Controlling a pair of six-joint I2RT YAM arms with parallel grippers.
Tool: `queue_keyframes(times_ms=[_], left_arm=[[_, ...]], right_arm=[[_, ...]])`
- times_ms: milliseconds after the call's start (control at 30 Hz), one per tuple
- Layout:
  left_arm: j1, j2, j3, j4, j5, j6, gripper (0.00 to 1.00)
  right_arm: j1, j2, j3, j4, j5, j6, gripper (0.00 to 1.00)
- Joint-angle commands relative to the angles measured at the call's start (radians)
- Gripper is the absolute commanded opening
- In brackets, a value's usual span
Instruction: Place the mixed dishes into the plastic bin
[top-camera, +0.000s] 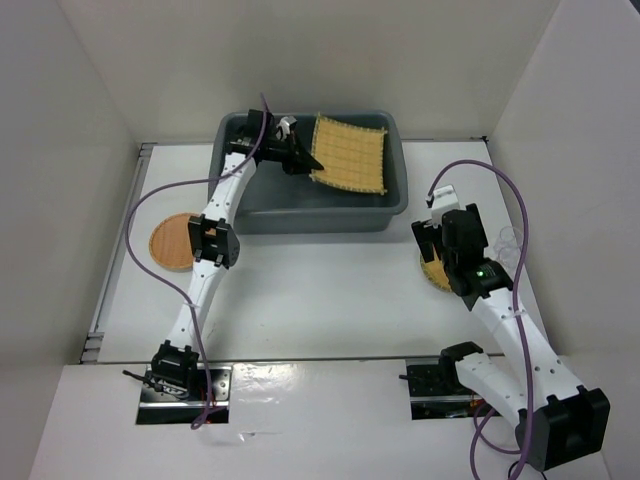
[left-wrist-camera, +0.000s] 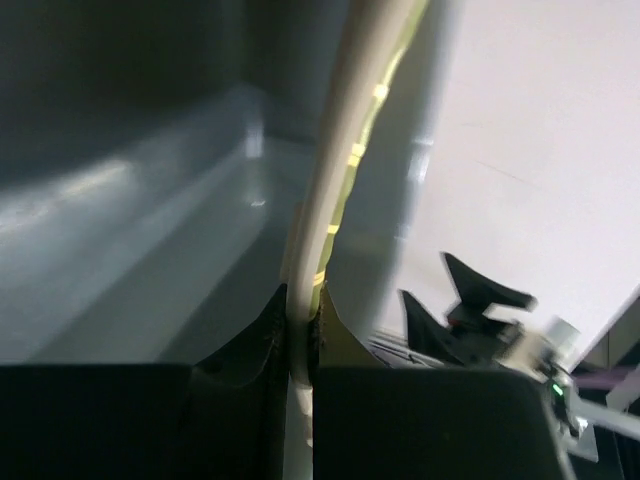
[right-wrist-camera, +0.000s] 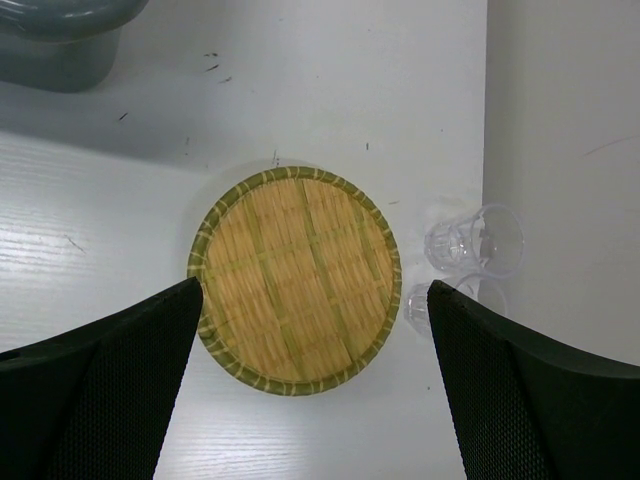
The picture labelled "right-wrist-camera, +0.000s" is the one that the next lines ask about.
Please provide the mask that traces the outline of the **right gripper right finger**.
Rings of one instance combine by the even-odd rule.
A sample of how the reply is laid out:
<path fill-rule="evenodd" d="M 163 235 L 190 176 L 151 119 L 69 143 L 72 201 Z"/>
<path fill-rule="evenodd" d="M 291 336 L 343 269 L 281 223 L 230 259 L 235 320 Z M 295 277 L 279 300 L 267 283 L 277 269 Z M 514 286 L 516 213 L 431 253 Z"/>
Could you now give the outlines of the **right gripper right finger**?
<path fill-rule="evenodd" d="M 639 369 L 431 283 L 427 306 L 469 479 L 636 479 Z"/>

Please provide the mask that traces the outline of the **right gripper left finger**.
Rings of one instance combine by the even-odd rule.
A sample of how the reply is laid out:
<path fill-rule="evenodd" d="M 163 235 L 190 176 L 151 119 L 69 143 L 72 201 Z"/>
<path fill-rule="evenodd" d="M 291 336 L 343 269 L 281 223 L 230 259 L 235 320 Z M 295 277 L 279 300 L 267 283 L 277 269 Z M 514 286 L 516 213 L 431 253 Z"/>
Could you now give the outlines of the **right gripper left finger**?
<path fill-rule="evenodd" d="M 189 278 L 3 352 L 2 478 L 153 478 L 202 303 Z"/>

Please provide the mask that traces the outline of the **green-rimmed round bamboo tray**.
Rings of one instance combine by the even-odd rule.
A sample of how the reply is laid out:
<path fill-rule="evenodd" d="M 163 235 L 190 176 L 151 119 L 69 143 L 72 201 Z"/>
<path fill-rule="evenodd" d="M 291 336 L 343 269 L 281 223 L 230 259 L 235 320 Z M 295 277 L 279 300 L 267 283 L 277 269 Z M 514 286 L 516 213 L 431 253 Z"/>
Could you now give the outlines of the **green-rimmed round bamboo tray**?
<path fill-rule="evenodd" d="M 381 210 L 344 178 L 307 166 L 228 190 L 198 228 L 187 273 L 203 290 L 198 333 L 211 357 L 280 396 L 322 393 L 364 370 L 402 293 Z"/>

